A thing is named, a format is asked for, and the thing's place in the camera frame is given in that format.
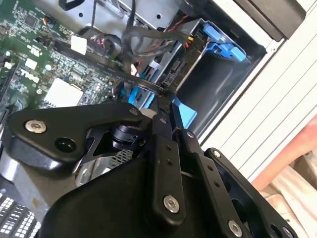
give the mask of chip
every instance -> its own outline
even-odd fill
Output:
[[[33,28],[35,26],[36,23],[36,19],[30,15],[27,15],[24,23],[27,24],[29,27]]]

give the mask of white panel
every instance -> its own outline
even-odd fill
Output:
[[[220,149],[250,180],[316,114],[316,22],[314,6],[203,145]]]
[[[267,47],[272,39],[268,34],[242,10],[233,0],[213,0],[242,29],[244,29],[259,45]]]

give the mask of capacitor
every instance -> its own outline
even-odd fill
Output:
[[[5,57],[10,57],[12,55],[12,52],[11,51],[6,51],[4,55],[5,55]]]
[[[45,65],[45,70],[46,71],[51,71],[52,70],[52,66],[50,64]]]
[[[36,90],[36,93],[41,95],[43,93],[43,91],[39,88],[38,90]]]

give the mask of red wire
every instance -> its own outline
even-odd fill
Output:
[[[183,21],[186,20],[187,17],[188,17],[188,15],[183,16],[182,19],[180,19],[172,28],[170,28],[169,30],[167,30],[167,32],[170,32],[170,31],[175,30],[175,28],[176,28],[178,25],[182,24]],[[159,45],[160,45],[160,43],[156,43],[156,44],[153,45],[147,52],[151,51],[153,48],[158,47]]]

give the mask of metal arm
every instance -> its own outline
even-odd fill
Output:
[[[151,109],[152,119],[126,103],[8,118],[0,174],[42,222],[40,238],[297,237],[220,151],[201,150],[167,97]],[[80,164],[122,149],[133,159],[75,187]]]

